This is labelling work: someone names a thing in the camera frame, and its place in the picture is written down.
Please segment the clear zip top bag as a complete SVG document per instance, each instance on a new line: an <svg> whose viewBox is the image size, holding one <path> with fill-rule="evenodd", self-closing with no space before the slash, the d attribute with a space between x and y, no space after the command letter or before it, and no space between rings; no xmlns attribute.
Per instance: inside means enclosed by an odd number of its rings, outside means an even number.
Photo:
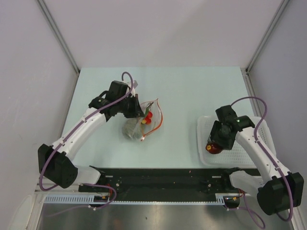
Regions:
<svg viewBox="0 0 307 230"><path fill-rule="evenodd" d="M144 141L163 124L164 117L158 98L141 103L141 109L145 116L129 118L122 126L122 135L128 140Z"/></svg>

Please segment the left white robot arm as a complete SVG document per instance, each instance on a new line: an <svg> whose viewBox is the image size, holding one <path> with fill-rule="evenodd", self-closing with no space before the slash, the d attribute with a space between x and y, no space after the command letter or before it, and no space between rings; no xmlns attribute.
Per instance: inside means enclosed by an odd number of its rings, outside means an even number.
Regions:
<svg viewBox="0 0 307 230"><path fill-rule="evenodd" d="M40 178L46 177L56 186L68 188L74 183L89 184L95 191L102 191L106 180L92 166L76 166L72 163L81 146L111 117L122 113L126 118L143 116L137 82L113 81L107 91L92 99L86 112L75 126L50 146L42 144L38 149Z"/></svg>

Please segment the fake red apple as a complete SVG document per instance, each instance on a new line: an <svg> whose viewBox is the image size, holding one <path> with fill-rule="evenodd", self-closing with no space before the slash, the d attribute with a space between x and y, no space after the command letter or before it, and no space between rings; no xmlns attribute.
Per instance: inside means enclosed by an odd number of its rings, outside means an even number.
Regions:
<svg viewBox="0 0 307 230"><path fill-rule="evenodd" d="M219 146L218 144L214 142L208 142L205 146L205 149L210 153L210 154L219 154L223 151L223 148Z"/></svg>

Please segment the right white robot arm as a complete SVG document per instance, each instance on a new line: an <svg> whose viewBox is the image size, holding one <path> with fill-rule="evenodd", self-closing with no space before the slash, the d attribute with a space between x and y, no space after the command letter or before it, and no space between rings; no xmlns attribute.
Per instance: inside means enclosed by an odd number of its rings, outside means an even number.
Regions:
<svg viewBox="0 0 307 230"><path fill-rule="evenodd" d="M214 121L206 144L206 151L219 154L231 150L238 143L251 158L262 180L258 181L240 168L228 170L221 180L226 192L241 189L257 199L267 215L281 211L293 211L301 205L304 178L298 172L292 173L285 167L258 136L259 124L247 116L237 116L232 106L216 109Z"/></svg>

